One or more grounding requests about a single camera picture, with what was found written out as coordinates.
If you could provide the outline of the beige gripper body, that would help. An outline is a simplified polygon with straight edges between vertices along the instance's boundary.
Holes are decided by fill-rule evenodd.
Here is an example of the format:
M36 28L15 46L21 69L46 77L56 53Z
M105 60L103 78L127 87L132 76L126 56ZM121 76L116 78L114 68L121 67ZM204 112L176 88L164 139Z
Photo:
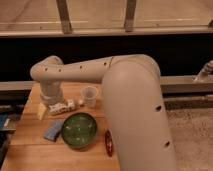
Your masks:
M41 83L41 101L44 105L55 105L64 101L60 82Z

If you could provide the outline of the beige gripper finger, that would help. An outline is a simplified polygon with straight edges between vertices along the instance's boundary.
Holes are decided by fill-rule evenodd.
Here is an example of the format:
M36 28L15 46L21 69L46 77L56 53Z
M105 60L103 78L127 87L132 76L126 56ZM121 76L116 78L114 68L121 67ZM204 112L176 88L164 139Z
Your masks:
M48 108L43 103L40 103L38 105L37 118L39 120L42 120L44 118L45 114L47 113L47 111L48 111Z

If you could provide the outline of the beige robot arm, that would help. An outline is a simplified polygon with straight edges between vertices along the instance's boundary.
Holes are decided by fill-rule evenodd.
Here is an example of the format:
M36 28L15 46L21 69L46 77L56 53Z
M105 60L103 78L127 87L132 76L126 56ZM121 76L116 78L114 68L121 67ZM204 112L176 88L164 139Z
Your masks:
M45 105L64 100L63 81L99 83L121 171L178 171L156 61L144 54L65 64L50 56L30 70Z

